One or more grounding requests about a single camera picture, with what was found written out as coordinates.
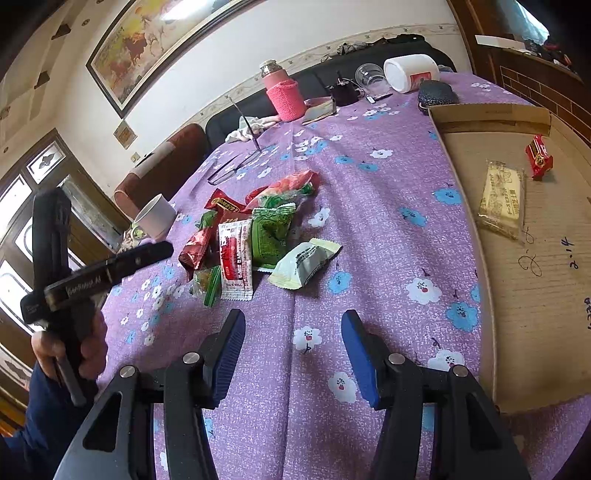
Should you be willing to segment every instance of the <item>brown cushion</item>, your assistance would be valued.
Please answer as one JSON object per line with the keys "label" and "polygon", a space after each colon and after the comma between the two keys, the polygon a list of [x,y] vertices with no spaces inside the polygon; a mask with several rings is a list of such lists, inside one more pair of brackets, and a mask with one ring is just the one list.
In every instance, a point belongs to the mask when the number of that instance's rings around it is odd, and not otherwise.
{"label": "brown cushion", "polygon": [[205,132],[188,124],[137,164],[115,189],[115,203],[130,218],[156,195],[170,200],[209,152]]}

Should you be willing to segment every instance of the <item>purple tablecloth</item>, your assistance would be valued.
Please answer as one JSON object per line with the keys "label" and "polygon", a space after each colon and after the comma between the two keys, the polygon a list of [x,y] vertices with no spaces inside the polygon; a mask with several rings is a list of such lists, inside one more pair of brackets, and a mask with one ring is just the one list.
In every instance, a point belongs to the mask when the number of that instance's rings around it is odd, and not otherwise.
{"label": "purple tablecloth", "polygon": [[[463,103],[525,103],[470,74],[443,73]],[[340,335],[340,318],[356,309],[394,352],[448,370],[479,368],[480,313],[472,242],[445,154],[417,93],[377,105],[362,100],[302,127],[281,124],[259,139],[267,147],[248,169],[221,185],[243,201],[251,190],[310,168],[318,195],[304,202],[292,236],[320,237],[341,253],[299,291],[255,273],[250,302],[214,308],[189,295],[178,253],[214,187],[218,165],[252,144],[219,147],[172,202],[179,212],[168,239],[175,254],[112,290],[108,382],[127,363],[166,366],[217,332],[231,308],[246,316],[246,338],[228,397],[205,411],[219,477],[257,480],[353,480],[366,477],[383,412],[361,398]],[[551,479],[578,442],[589,397],[509,419],[532,477]],[[417,478],[428,478],[433,409],[423,414]],[[162,409],[155,408],[155,457],[166,478]]]}

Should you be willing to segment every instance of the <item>white container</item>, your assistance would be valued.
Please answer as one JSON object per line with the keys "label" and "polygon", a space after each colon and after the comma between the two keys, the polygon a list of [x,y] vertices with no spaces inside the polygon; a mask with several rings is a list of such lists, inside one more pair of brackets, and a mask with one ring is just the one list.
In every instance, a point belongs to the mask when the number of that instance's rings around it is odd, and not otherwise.
{"label": "white container", "polygon": [[168,235],[176,217],[176,210],[162,194],[159,194],[141,209],[134,223],[137,223],[151,238],[161,240]]}
{"label": "white container", "polygon": [[388,83],[399,93],[418,90],[423,80],[439,80],[437,63],[424,53],[395,57],[384,62]]}

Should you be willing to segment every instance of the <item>door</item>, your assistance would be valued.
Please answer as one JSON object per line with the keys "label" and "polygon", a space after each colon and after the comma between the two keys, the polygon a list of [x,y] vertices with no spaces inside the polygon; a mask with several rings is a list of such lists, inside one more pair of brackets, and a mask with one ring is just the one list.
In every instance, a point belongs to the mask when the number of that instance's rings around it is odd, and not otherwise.
{"label": "door", "polygon": [[56,130],[49,132],[0,180],[0,343],[29,367],[35,358],[21,298],[33,286],[33,198],[40,190],[63,185],[72,198],[69,263],[72,270],[112,255],[129,226],[103,194]]}

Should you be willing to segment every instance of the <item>black sofa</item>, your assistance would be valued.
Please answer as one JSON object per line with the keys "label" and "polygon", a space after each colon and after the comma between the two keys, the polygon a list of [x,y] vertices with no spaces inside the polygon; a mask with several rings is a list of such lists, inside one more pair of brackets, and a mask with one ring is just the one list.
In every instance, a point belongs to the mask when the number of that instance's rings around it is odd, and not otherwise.
{"label": "black sofa", "polygon": [[[456,71],[450,57],[429,45],[424,37],[420,35],[399,35],[388,41],[384,40],[381,43],[376,43],[364,50],[357,50],[311,66],[294,73],[291,77],[298,82],[304,99],[322,97],[326,96],[327,93],[318,78],[325,86],[332,85],[337,80],[337,70],[341,72],[343,77],[354,79],[357,68],[364,63],[375,63],[383,66],[387,59],[413,53],[426,53],[438,65],[445,65],[452,68],[454,72]],[[262,118],[277,114],[264,88],[238,102],[238,106],[246,116]],[[240,114],[236,108],[230,106],[209,119],[205,126],[205,133],[211,149],[223,144],[228,134],[238,128],[239,118]]]}

